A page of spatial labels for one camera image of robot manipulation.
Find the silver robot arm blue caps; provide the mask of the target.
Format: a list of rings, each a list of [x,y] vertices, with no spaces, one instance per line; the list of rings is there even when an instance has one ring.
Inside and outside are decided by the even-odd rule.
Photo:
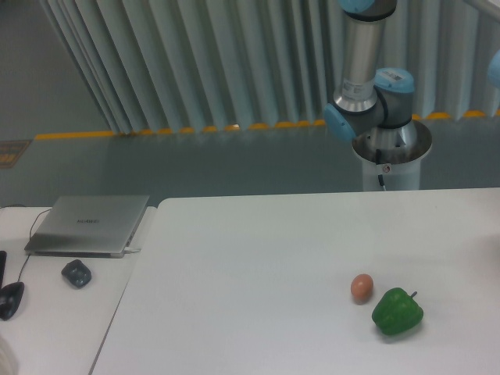
[[[372,164],[406,164],[430,151],[413,119],[455,118],[499,105],[496,1],[343,1],[341,79],[325,106],[327,126]]]

